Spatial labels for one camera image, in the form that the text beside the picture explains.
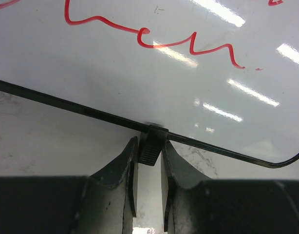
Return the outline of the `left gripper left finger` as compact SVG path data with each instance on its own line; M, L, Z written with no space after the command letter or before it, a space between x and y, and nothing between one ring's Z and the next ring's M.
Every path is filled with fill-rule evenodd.
M131 234L137 210L138 139L88 177L72 234Z

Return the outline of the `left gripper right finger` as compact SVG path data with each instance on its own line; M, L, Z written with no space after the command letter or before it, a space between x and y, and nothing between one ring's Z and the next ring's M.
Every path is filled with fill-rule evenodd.
M205 234L206 206L203 182L209 177L198 171L167 140L161 155L161 186L164 231L168 234Z

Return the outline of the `black clip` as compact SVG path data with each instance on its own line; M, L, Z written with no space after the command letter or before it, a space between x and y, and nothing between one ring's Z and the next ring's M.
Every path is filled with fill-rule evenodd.
M149 125L145 133L141 133L138 148L138 163L154 166L167 140L168 129L157 125Z

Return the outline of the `black framed whiteboard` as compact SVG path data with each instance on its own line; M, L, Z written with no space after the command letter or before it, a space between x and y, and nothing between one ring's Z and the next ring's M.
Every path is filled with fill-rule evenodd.
M299 0L0 0L0 90L283 167L299 159Z

